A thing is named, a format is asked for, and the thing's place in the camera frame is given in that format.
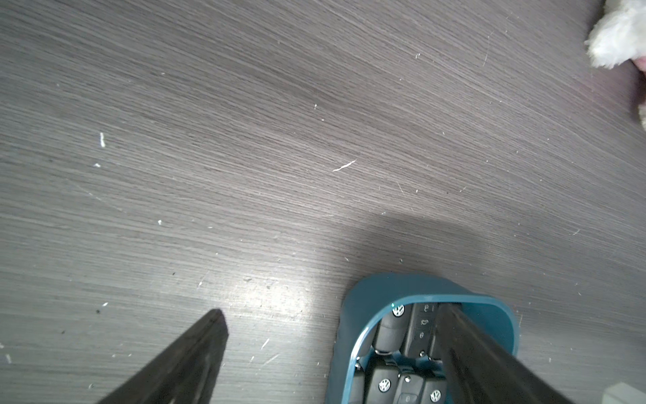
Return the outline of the black car key front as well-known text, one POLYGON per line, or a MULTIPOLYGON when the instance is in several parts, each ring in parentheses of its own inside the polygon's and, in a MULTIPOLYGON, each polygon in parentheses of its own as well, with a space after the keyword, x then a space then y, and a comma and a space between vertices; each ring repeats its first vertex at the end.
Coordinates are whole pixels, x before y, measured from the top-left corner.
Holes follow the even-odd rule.
POLYGON ((400 378, 400 368, 390 357, 375 356, 368 362, 365 404, 392 404, 400 378))

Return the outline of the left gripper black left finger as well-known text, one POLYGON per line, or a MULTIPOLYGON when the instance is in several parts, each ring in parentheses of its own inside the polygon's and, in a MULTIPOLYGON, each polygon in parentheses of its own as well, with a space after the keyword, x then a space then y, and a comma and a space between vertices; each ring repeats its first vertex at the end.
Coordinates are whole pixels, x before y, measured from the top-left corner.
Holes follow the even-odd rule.
POLYGON ((225 315, 208 311, 102 403, 209 403, 229 337, 225 315))

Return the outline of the dark teal storage box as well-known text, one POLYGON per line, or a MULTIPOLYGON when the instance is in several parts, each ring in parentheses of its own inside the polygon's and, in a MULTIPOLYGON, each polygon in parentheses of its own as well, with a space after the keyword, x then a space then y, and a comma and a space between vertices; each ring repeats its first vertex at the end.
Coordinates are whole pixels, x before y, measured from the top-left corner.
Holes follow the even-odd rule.
POLYGON ((464 314, 484 333, 516 356, 519 326, 504 302, 477 294, 449 279, 428 274, 374 274, 358 281, 343 300, 328 375, 326 403, 348 403, 356 358, 363 340, 397 306, 461 303, 464 314))

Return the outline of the black car key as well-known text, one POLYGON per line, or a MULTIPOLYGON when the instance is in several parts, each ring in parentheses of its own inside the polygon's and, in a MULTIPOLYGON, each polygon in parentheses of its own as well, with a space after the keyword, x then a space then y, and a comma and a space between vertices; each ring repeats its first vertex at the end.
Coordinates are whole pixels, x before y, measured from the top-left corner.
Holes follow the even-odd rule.
POLYGON ((360 365, 356 365, 353 374, 348 404, 363 404, 365 389, 365 372, 360 365))
POLYGON ((427 357, 430 353, 437 317, 437 303, 410 305, 410 321, 400 353, 407 358, 427 357))
POLYGON ((419 404, 424 378, 417 374, 402 374, 395 391, 393 404, 419 404))
POLYGON ((368 362, 365 404, 392 404, 400 378, 400 368, 390 357, 375 356, 368 362))
POLYGON ((395 305, 380 320, 373 340, 373 348, 379 355, 398 351, 404 341, 410 323, 412 305, 395 305))
POLYGON ((420 395, 420 404, 444 404, 447 397, 447 381, 442 377, 427 377, 420 395))

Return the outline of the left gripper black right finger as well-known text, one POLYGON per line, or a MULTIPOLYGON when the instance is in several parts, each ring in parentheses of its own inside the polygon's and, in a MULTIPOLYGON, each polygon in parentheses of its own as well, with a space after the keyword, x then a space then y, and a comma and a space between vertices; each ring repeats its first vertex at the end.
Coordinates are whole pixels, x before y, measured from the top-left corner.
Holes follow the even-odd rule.
POLYGON ((439 306, 435 326, 454 403, 571 403, 507 353, 458 306, 439 306))

